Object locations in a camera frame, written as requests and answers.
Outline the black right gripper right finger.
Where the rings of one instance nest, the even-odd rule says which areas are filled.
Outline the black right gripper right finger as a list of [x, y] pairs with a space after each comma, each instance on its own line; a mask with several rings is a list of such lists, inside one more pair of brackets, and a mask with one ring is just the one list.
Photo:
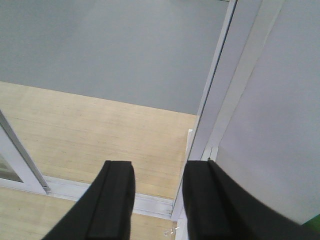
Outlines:
[[191, 240], [318, 240], [253, 197], [213, 160], [188, 161], [182, 194]]

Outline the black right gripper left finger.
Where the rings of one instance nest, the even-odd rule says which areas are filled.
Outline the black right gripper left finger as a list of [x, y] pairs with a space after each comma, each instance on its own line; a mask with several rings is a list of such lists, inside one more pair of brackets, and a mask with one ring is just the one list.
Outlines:
[[45, 235], [46, 240], [128, 240], [136, 180], [130, 161], [110, 161], [95, 180]]

